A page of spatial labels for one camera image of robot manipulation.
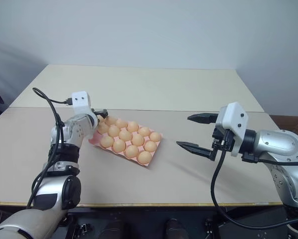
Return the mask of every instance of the black cable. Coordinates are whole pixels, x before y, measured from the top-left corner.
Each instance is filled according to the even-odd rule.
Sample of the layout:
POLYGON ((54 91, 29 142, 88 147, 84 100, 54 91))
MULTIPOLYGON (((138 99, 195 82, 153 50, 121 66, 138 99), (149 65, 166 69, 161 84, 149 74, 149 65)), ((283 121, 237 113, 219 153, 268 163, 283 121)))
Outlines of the black cable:
POLYGON ((35 184, 36 184, 37 180, 39 179, 39 177, 41 176, 42 172, 43 172, 43 171, 41 171, 41 172, 36 176, 36 178, 34 179, 33 183, 31 184, 31 191, 32 191, 32 192, 33 192, 34 187, 35 187, 35 184))
POLYGON ((275 161, 266 160, 266 159, 259 159, 259 162, 269 163, 269 164, 274 164, 279 166, 298 166, 298 162, 275 162, 275 161))
POLYGON ((61 147, 64 146, 64 131, 63 131, 63 127, 61 127, 61 131, 60 131, 60 141, 61 141, 61 147))
POLYGON ((272 224, 272 225, 268 225, 268 226, 258 226, 258 227, 255 227, 255 226, 249 226, 249 225, 245 225, 245 224, 242 224, 236 220, 234 220, 233 218, 231 218, 229 215, 227 215, 219 206, 219 204, 217 203, 216 199, 215 199, 215 195, 214 195, 214 186, 215 186, 215 180, 217 179, 217 176, 220 172, 220 169, 222 167, 222 164, 223 164, 223 161, 224 161, 224 158, 225 158, 225 154, 226 154, 226 151, 222 151, 222 154, 221 154, 221 157, 220 157, 220 160, 219 160, 219 163, 214 171, 214 174, 212 176, 212 181, 211 181, 211 188, 210 188, 210 191, 211 191, 211 198, 212 198, 212 201, 213 201, 213 204, 215 206, 215 208, 217 209, 217 211, 223 216, 225 217, 227 220, 229 220, 230 222, 232 222, 233 224, 239 226, 239 227, 242 227, 242 228, 246 228, 246 229, 250 229, 250 230, 267 230, 267 229, 273 229, 273 228, 277 228, 277 227, 280 227, 280 226, 284 226, 284 225, 287 225, 287 224, 293 224, 293 223, 298 223, 298 218, 296 219, 292 219, 292 220, 288 220, 288 221, 284 221, 284 222, 281 222, 281 223, 277 223, 277 224, 272 224))
POLYGON ((54 117, 55 117, 55 122, 56 122, 56 142, 55 142, 55 145, 53 147, 53 151, 51 153, 51 155, 49 156, 48 158, 48 162, 45 166, 45 168, 43 169, 42 172, 40 172, 39 175, 37 175, 37 177, 35 178, 34 182, 33 182, 33 185, 35 184, 35 181, 37 180, 37 183, 36 183, 36 186, 33 187, 32 185, 32 193, 29 197, 29 200, 28 200, 28 203, 27 203, 27 206, 26 208, 29 209, 30 206, 31 206, 31 203, 34 199, 34 197, 36 196, 37 192, 38 192, 38 189, 39 189, 39 186, 43 180, 43 178, 45 177, 46 173, 47 173, 47 170, 50 168, 50 166, 54 163, 54 157, 55 157, 55 153, 56 153, 56 150, 58 148, 58 145, 59 145, 59 138, 60 138, 60 132, 62 131, 62 127, 64 125, 64 123, 61 121, 58 113, 56 112, 56 109, 53 105, 53 103, 51 102, 51 100, 47 97, 47 95, 45 95, 41 90, 39 90, 38 88, 33 88, 33 91, 39 95, 40 97, 44 98, 45 100, 47 100, 51 110, 53 111, 53 114, 54 114, 54 117))
MULTIPOLYGON (((33 91, 39 96, 39 97, 41 97, 41 98, 43 98, 43 99, 46 99, 45 98, 45 94, 41 91, 41 90, 38 90, 38 88, 33 88, 33 91)), ((58 103, 58 104, 67 104, 67 102, 66 101, 55 101, 55 100, 52 100, 52 99, 49 99, 51 102, 54 102, 54 103, 58 103)))

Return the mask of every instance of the wooden table edge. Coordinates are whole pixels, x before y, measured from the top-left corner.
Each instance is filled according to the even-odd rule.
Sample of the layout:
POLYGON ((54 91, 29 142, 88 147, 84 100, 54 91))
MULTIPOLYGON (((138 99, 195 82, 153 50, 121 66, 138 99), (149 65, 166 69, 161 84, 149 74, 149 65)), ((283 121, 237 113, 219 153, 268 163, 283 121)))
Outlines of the wooden table edge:
MULTIPOLYGON (((26 206, 27 203, 0 202, 0 206, 26 206)), ((222 207, 241 206, 274 206, 282 205, 282 202, 267 203, 219 203, 222 207)), ((112 207, 213 207, 213 203, 97 203, 78 204, 78 207, 112 208, 112 207)))

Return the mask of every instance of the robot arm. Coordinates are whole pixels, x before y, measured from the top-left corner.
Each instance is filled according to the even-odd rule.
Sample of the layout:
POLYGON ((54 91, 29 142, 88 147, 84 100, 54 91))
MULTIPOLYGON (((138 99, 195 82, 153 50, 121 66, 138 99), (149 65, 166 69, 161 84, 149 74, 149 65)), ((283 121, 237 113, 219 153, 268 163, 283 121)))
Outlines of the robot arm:
MULTIPOLYGON (((218 150, 229 151, 232 156, 242 154, 242 161, 263 162, 269 169, 288 218, 298 218, 298 136, 290 131, 247 129, 248 115, 239 105, 231 103, 219 114, 197 114, 188 117, 199 123, 215 123, 212 137, 213 150, 197 144, 177 142, 191 153, 215 160, 218 150)), ((298 223, 288 225, 298 235, 298 223)))
MULTIPOLYGON (((47 170, 33 201, 33 207, 19 211, 0 224, 0 239, 47 239, 52 236, 68 209, 80 201, 81 184, 78 157, 84 137, 92 135, 98 125, 96 115, 106 117, 106 110, 94 112, 86 92, 72 94, 75 116, 64 122, 63 139, 56 150, 53 164, 47 170)), ((56 146, 57 130, 52 129, 49 154, 56 146)))

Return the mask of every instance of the white wall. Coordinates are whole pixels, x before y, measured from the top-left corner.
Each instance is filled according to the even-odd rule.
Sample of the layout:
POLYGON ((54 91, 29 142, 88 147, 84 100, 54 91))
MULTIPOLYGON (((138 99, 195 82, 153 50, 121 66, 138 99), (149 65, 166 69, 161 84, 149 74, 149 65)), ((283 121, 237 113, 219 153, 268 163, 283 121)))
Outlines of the white wall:
MULTIPOLYGON (((0 0, 0 43, 35 59, 32 75, 45 63, 233 68, 268 113, 298 115, 298 0, 0 0)), ((23 74, 5 80, 24 87, 23 74)))

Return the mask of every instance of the egg tray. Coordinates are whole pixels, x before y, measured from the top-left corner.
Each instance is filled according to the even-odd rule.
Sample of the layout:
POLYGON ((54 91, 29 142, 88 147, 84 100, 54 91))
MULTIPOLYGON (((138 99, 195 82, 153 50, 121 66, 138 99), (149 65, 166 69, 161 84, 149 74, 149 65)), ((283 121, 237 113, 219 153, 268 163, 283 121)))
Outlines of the egg tray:
MULTIPOLYGON (((132 135, 135 135, 135 134, 137 134, 137 133, 138 133, 138 131, 135 131, 135 132, 132 132, 131 134, 132 134, 132 135)), ((160 142, 161 142, 161 140, 158 141, 158 142, 155 142, 155 143, 157 144, 157 149, 156 149, 154 152, 149 152, 149 153, 151 154, 151 161, 150 161, 149 163, 147 163, 147 164, 141 164, 141 163, 139 163, 139 162, 137 161, 137 157, 127 158, 127 157, 125 156, 125 154, 124 154, 124 151, 123 151, 123 152, 120 152, 120 153, 116 153, 116 152, 114 151, 114 149, 113 149, 112 146, 111 146, 111 147, 108 147, 108 148, 104 148, 104 147, 102 147, 102 146, 100 145, 100 140, 102 139, 102 137, 107 136, 107 135, 108 135, 108 133, 103 133, 103 134, 101 134, 101 133, 99 133, 98 131, 95 131, 95 133, 94 133, 94 135, 93 135, 93 138, 90 139, 89 142, 90 142, 92 145, 101 147, 101 148, 104 149, 104 150, 111 151, 111 152, 114 153, 114 154, 119 154, 119 155, 123 156, 123 157, 126 158, 126 159, 135 161, 135 162, 137 162, 138 164, 140 164, 141 166, 146 166, 146 167, 149 166, 149 164, 151 163, 151 161, 152 161, 152 159, 153 159, 153 155, 154 155, 154 153, 157 151, 158 146, 159 146, 159 144, 160 144, 160 142)), ((116 136, 116 137, 113 137, 113 138, 114 138, 114 141, 116 141, 117 139, 119 139, 119 136, 116 136)), ((144 136, 144 139, 145 139, 145 141, 144 141, 143 145, 142 145, 142 146, 138 146, 138 151, 139 151, 138 155, 139 155, 141 152, 145 151, 145 148, 144 148, 145 143, 147 143, 148 141, 151 141, 150 138, 149 138, 149 136, 144 136)), ((131 141, 131 140, 129 140, 129 141, 125 141, 125 143, 126 143, 126 149, 128 148, 128 146, 132 145, 132 141, 131 141)))

